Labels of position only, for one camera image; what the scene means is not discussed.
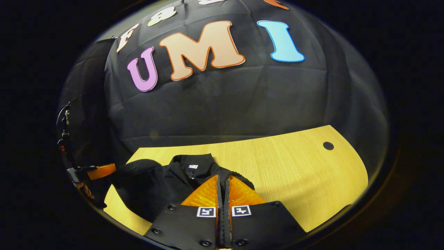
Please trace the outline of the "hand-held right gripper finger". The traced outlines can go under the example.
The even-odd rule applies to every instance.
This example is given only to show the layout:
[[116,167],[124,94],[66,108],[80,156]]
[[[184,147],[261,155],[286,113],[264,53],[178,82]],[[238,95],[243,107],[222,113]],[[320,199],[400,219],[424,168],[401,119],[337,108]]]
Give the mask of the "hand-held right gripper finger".
[[164,249],[217,250],[221,205],[219,176],[214,175],[184,201],[168,204],[144,237]]
[[233,250],[284,250],[306,236],[306,231],[282,202],[266,202],[234,176],[229,176],[224,185],[224,247]]

